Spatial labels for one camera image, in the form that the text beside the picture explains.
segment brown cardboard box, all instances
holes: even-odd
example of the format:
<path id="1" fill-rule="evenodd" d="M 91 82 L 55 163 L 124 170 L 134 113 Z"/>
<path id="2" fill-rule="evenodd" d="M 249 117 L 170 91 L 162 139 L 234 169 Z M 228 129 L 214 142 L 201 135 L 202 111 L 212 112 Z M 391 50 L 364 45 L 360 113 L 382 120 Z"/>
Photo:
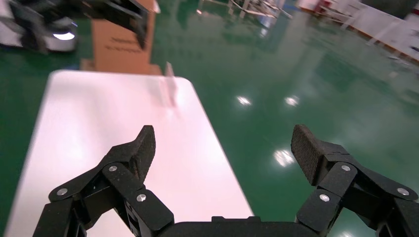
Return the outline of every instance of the brown cardboard box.
<path id="1" fill-rule="evenodd" d="M 137 1 L 150 11 L 145 49 L 140 48 L 133 32 L 106 20 L 92 20 L 96 71 L 149 74 L 155 20 L 154 1 Z"/>
<path id="2" fill-rule="evenodd" d="M 94 67 L 94 61 L 91 59 L 82 58 L 80 60 L 80 70 L 82 71 L 96 71 Z M 147 75 L 154 75 L 154 76 L 161 76 L 163 75 L 162 69 L 160 69 L 159 65 L 157 64 L 150 64 L 149 65 L 149 72 L 144 73 Z"/>

